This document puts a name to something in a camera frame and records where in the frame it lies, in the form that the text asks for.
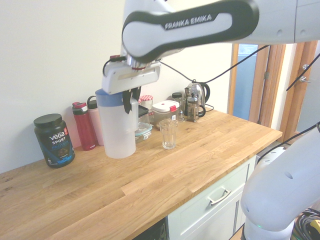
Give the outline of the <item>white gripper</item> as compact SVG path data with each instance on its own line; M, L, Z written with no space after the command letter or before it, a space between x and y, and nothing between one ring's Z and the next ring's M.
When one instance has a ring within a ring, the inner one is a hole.
M141 86L156 82L160 77L160 70L159 62L140 71L133 70L124 62L114 62L104 68L101 87L109 95L122 92L124 111L129 114L132 110L131 97L138 101Z

